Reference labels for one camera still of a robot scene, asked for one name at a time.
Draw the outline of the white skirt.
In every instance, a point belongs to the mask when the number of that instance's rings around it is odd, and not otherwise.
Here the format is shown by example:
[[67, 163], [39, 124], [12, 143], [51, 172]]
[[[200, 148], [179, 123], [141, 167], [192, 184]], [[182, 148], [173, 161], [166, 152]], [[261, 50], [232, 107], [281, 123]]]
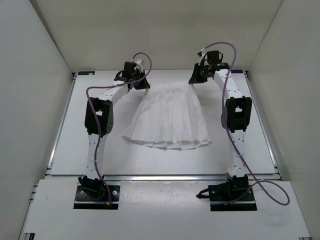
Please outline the white skirt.
[[166, 150], [191, 150], [211, 144], [195, 87], [184, 82], [147, 89], [123, 133], [132, 143]]

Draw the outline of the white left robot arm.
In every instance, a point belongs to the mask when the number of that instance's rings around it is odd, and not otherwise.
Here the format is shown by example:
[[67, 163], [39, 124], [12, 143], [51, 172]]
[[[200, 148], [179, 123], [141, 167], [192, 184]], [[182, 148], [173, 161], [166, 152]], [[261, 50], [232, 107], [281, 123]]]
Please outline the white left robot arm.
[[93, 199], [101, 198], [105, 192], [104, 175], [100, 169], [103, 168], [106, 140], [114, 127], [114, 106], [133, 88], [149, 89], [148, 74], [142, 59], [126, 61], [124, 69], [115, 75], [115, 83], [110, 86], [90, 86], [85, 91], [87, 105], [84, 126], [89, 147], [86, 172], [78, 180]]

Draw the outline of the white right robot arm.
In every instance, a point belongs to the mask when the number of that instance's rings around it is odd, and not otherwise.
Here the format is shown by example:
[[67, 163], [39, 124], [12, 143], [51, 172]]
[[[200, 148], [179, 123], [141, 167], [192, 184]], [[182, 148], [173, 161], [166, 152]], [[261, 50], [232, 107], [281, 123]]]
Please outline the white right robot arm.
[[248, 170], [243, 162], [245, 155], [245, 135], [250, 124], [252, 99], [245, 96], [237, 86], [228, 63], [223, 62], [223, 54], [218, 50], [198, 53], [199, 61], [189, 80], [189, 84], [206, 83], [209, 78], [218, 85], [222, 93], [221, 125], [229, 138], [230, 163], [226, 173], [228, 185], [224, 195], [236, 200], [242, 195], [242, 188], [249, 184]]

